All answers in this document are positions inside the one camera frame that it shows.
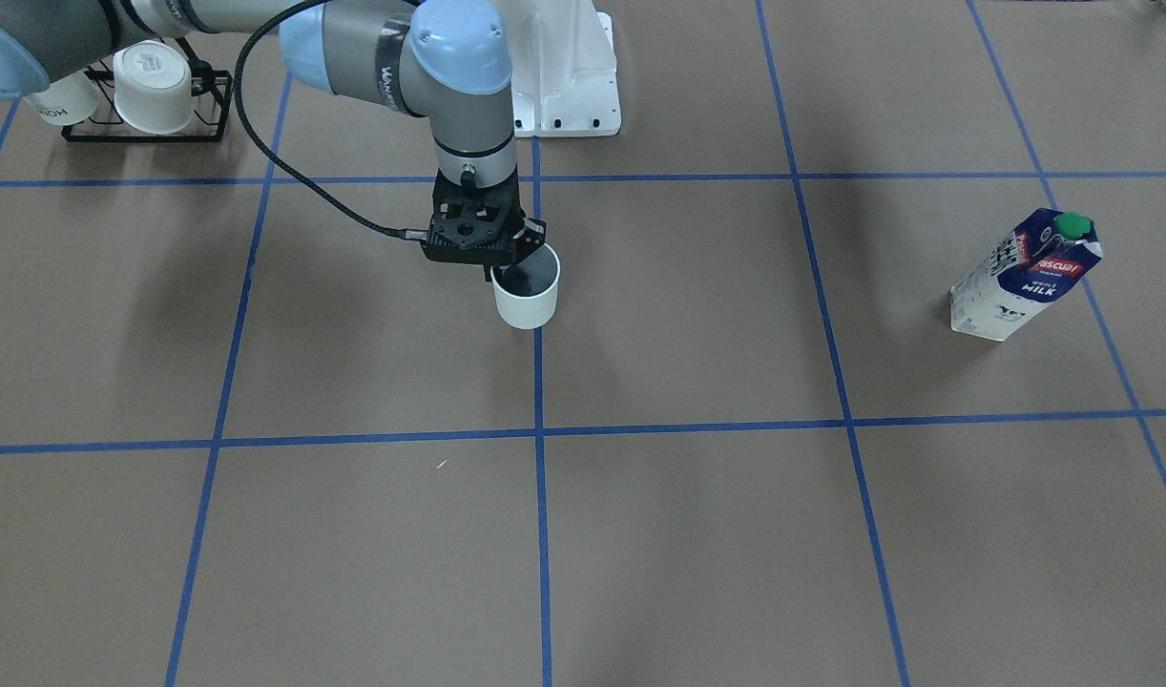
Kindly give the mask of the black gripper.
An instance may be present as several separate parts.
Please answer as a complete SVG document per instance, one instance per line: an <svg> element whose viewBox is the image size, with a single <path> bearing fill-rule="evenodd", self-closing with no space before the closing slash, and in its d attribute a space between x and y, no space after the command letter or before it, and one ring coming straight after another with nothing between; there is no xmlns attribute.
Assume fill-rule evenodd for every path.
<svg viewBox="0 0 1166 687"><path fill-rule="evenodd" d="M525 215L518 223L511 222L503 230L501 252L497 262L489 268L489 280L501 287L521 287L524 262L547 243L547 222Z"/></svg>

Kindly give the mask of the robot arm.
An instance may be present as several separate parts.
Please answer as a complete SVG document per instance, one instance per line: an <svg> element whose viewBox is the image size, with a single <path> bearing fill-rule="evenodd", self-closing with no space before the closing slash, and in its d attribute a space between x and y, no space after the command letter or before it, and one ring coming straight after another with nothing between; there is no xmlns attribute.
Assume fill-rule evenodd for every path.
<svg viewBox="0 0 1166 687"><path fill-rule="evenodd" d="M545 247L545 220L519 199L508 31L487 1L0 1L0 100L38 94L143 40L190 33L246 35L236 83L257 44L276 33L292 78L427 122L438 168L430 219L394 229L278 156L236 91L252 143L345 217L417 243L427 260L479 265L489 278Z"/></svg>

